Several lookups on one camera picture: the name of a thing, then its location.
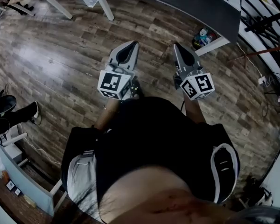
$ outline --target belly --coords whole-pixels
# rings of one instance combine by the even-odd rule
[[[118,179],[104,194],[99,206],[106,223],[152,196],[170,189],[190,192],[187,184],[167,168],[144,167]]]

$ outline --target power outlet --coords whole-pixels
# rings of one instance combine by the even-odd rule
[[[258,79],[258,84],[266,83],[266,77],[262,77]]]

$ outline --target black desk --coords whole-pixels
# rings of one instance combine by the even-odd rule
[[[194,17],[235,43],[241,12],[223,0],[157,0]]]

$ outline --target box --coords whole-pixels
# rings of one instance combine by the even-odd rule
[[[122,100],[132,85],[132,76],[101,70],[98,91],[107,98]]]
[[[215,90],[210,73],[187,77],[180,87],[190,100],[204,98]]]

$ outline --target wire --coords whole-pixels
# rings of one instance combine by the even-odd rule
[[[271,103],[269,104],[269,101],[268,101],[268,99],[267,99],[267,97],[266,97],[266,93],[263,93],[264,94],[264,96],[265,96],[265,99],[266,99],[266,105],[264,106],[264,107],[262,107],[262,111],[261,111],[261,114],[262,114],[262,117],[263,118],[265,118],[266,116],[267,116],[267,114],[268,114],[268,111],[269,111],[269,106],[273,106],[273,107],[279,107],[280,108],[280,105],[272,105]]]
[[[265,81],[266,81],[266,84],[265,84],[265,85],[266,85],[267,88],[271,85],[272,82],[274,82],[274,84],[275,84],[275,80],[274,80],[274,79],[271,80],[271,78],[272,78],[272,76],[269,77],[269,81],[267,81],[266,78],[265,78]]]
[[[184,105],[184,104],[185,104],[185,101],[182,102],[181,111],[182,111],[182,108],[183,108],[183,105]]]
[[[239,43],[237,42],[238,47],[242,50],[242,52],[246,55],[246,53],[244,52],[244,50],[239,46]],[[260,73],[259,69],[254,65],[254,63],[249,59],[249,57],[247,57],[247,59],[249,60],[249,62],[256,68],[256,70],[258,71],[258,73],[260,74],[260,77],[262,77],[262,74]]]
[[[53,161],[53,160],[51,160],[50,159],[50,157],[49,157],[49,155],[47,154],[47,152],[46,151],[44,151],[42,148],[36,148],[35,146],[33,146],[32,144],[30,144],[29,143],[29,141],[28,141],[28,139],[26,139],[26,137],[24,138],[25,140],[26,140],[26,142],[32,147],[32,148],[34,148],[35,150],[39,150],[39,151],[43,151],[44,152],[44,154],[48,157],[48,159],[52,162],[52,163],[56,163],[56,164],[59,164],[59,165],[61,165],[61,163],[59,163],[59,162],[55,162],[55,161]]]

